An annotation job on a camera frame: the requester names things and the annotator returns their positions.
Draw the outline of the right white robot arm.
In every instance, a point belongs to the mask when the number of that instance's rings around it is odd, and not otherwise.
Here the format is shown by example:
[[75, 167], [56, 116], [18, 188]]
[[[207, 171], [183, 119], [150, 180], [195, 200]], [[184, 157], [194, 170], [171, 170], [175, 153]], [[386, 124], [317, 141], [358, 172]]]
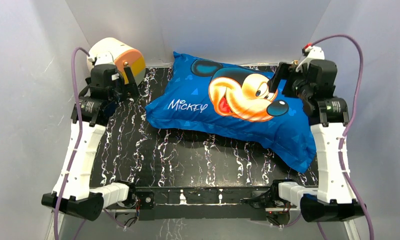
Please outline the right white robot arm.
[[348, 181], [346, 131], [352, 118], [347, 103], [336, 97], [337, 66], [333, 61], [315, 59], [296, 65], [279, 63], [271, 80], [275, 89], [285, 80], [282, 93], [299, 98], [308, 117], [316, 145], [318, 186], [304, 187], [291, 179], [274, 180], [267, 191], [240, 200], [255, 209], [286, 203], [300, 210], [310, 222], [344, 222], [364, 215], [359, 197]]

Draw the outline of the blue and yellow pillowcase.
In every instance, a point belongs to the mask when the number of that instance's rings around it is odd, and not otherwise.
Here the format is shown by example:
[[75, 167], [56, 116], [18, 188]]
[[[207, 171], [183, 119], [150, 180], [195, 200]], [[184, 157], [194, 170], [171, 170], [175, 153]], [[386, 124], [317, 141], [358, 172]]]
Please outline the blue and yellow pillowcase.
[[304, 173], [316, 145], [303, 103], [270, 90], [272, 72], [175, 52], [163, 95], [149, 103], [146, 120], [157, 129], [181, 129], [261, 144]]

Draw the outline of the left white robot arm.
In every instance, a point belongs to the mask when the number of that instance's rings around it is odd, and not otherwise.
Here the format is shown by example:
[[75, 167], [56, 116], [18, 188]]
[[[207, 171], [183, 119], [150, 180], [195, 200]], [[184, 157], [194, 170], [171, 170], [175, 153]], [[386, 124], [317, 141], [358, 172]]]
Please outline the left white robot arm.
[[137, 194], [124, 181], [90, 188], [91, 172], [100, 140], [118, 103], [128, 95], [140, 95], [134, 73], [113, 64], [99, 64], [86, 78], [86, 87], [78, 92], [78, 103], [71, 114], [71, 135], [63, 167], [50, 193], [43, 194], [41, 204], [66, 215], [94, 221], [103, 209], [120, 203], [132, 208]]

